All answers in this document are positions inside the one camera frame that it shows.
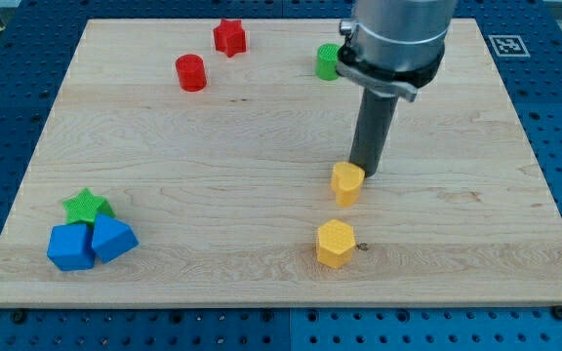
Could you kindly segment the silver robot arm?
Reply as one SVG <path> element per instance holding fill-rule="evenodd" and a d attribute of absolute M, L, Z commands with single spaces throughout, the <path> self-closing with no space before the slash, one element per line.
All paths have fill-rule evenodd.
<path fill-rule="evenodd" d="M 416 99 L 436 75 L 456 0 L 356 0 L 339 26 L 339 75 L 380 98 Z"/>

